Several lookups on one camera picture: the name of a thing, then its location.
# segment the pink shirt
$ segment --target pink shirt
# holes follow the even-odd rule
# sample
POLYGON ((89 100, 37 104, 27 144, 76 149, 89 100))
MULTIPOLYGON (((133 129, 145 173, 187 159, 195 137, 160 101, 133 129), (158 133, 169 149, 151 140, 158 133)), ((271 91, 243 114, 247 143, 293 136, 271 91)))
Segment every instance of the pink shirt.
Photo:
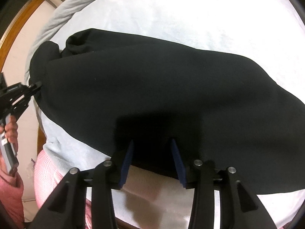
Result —
POLYGON ((17 173, 11 177, 0 169, 0 201, 19 229, 24 228, 22 194, 23 182, 20 175, 17 173))

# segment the blue gripper pad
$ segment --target blue gripper pad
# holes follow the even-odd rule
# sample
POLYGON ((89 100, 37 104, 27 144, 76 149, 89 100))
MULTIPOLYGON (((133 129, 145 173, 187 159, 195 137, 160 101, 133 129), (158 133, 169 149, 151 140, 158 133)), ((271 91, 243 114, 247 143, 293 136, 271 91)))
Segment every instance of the blue gripper pad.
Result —
POLYGON ((132 141, 130 141, 130 144, 128 146, 128 149, 127 149, 127 152, 126 152, 126 155, 125 155, 125 159, 124 159, 124 161, 122 163, 122 167, 121 167, 121 179, 120 179, 120 181, 118 183, 120 188, 122 188, 123 185, 126 183, 129 167, 130 167, 130 165, 132 163, 132 156, 133 156, 134 148, 135 148, 135 145, 134 145, 134 142, 132 140, 132 141))
POLYGON ((186 187, 186 170, 185 170, 185 166, 183 164, 179 149, 177 147, 176 141, 174 139, 172 139, 172 141, 170 142, 170 149, 173 154, 173 160, 175 162, 178 179, 179 179, 180 183, 182 184, 182 186, 185 188, 186 187))

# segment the person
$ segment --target person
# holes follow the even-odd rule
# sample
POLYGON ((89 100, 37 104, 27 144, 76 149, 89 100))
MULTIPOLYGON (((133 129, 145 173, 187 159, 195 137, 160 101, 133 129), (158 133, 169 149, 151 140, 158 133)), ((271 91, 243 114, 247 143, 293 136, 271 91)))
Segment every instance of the person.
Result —
MULTIPOLYGON (((5 137, 13 144, 18 152, 18 125, 15 116, 10 117, 10 122, 5 126, 5 137)), ((6 164, 0 151, 0 201, 8 215, 13 219, 18 228, 24 228, 24 213, 22 204, 23 182, 15 169, 12 174, 8 174, 6 164)))

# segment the human hand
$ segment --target human hand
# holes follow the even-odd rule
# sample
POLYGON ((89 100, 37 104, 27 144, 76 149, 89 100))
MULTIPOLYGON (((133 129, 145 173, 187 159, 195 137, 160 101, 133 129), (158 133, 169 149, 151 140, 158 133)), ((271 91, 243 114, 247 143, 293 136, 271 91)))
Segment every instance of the human hand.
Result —
MULTIPOLYGON (((8 142, 13 144, 13 147, 14 147, 16 153, 18 151, 18 140, 17 140, 18 132, 17 132, 17 129, 18 129, 18 125, 16 123, 16 118, 15 118, 15 116, 11 115, 10 122, 5 126, 5 131, 6 131, 5 137, 7 138, 8 142)), ((3 127, 0 126, 0 134, 1 133, 3 133, 3 127)), ((6 169, 6 165, 5 165, 5 161, 3 159, 1 151, 0 151, 0 169, 5 174, 8 174, 7 169, 6 169)))

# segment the white bed sheet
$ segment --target white bed sheet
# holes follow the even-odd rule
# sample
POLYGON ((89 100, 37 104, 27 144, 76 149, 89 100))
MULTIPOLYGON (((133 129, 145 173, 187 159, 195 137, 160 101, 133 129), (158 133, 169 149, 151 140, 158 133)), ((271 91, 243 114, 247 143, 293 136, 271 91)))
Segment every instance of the white bed sheet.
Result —
MULTIPOLYGON (((288 0, 66 0, 33 45, 28 64, 43 41, 51 39, 63 49, 70 35, 88 28, 246 56, 305 102, 305 26, 288 0)), ((62 175, 75 166, 94 168, 109 158, 72 138, 39 109, 37 114, 47 135, 44 149, 62 175)), ((177 180, 131 167, 124 190, 112 194, 116 216, 129 224, 188 227, 193 190, 183 189, 177 180)), ((304 197, 304 190, 259 195, 277 227, 293 218, 304 197)), ((219 209, 219 197, 216 201, 219 209)), ((219 228, 218 209, 214 228, 219 228)))

